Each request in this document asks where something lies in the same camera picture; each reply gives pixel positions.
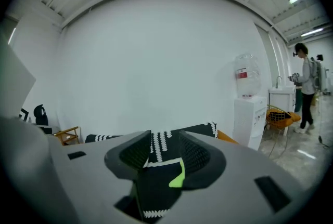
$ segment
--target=wooden chair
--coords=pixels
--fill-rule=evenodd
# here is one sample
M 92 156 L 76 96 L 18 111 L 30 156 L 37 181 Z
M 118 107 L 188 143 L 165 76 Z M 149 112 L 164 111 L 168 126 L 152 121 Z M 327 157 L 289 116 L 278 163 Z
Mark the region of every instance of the wooden chair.
M 79 142 L 79 137 L 76 133 L 76 129 L 78 129 L 78 128 L 79 127 L 76 126 L 76 127 L 73 127 L 73 128 L 67 129 L 67 130 L 59 131 L 58 133 L 53 134 L 53 135 L 57 136 L 59 138 L 59 140 L 60 140 L 60 142 L 63 146 L 65 146 L 65 143 L 67 143 L 69 141 L 72 141 L 72 140 L 75 140 L 75 139 L 78 143 L 80 143 Z M 75 135 L 68 133 L 69 131 L 72 131 L 72 130 L 74 131 Z

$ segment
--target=white cabinet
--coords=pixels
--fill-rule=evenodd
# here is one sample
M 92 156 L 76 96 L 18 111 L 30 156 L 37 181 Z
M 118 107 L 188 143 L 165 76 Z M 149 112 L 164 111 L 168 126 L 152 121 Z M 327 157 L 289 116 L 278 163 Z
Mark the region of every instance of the white cabinet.
M 233 139 L 242 146 L 258 150 L 265 127 L 267 98 L 237 98 Z
M 284 111 L 295 111 L 296 88 L 293 86 L 281 86 L 278 89 L 270 89 L 270 105 L 278 107 Z M 284 135 L 287 134 L 288 128 L 285 128 Z

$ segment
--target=lime green tag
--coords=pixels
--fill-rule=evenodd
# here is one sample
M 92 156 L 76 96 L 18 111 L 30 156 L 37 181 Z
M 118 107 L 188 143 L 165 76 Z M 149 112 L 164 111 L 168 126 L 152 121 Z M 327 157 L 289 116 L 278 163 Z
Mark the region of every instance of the lime green tag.
M 182 173 L 180 173 L 176 178 L 170 181 L 170 188 L 181 188 L 183 186 L 183 180 L 185 179 L 185 167 L 183 160 L 180 161 L 180 164 L 182 167 Z

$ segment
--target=sink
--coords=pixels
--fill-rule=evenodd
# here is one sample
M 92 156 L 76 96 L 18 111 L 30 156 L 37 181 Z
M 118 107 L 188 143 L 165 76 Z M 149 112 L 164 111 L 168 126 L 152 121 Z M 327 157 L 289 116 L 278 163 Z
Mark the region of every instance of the sink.
M 270 88 L 271 94 L 293 94 L 295 92 L 295 85 L 279 86 L 278 88 Z

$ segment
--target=black object on shelf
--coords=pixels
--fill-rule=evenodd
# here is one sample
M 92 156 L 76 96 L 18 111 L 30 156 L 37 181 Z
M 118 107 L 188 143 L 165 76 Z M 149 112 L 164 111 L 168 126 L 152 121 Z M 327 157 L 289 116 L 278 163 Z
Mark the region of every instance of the black object on shelf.
M 48 119 L 46 116 L 46 111 L 43 108 L 43 104 L 37 106 L 34 110 L 33 110 L 33 114 L 36 117 L 36 124 L 37 125 L 48 125 Z

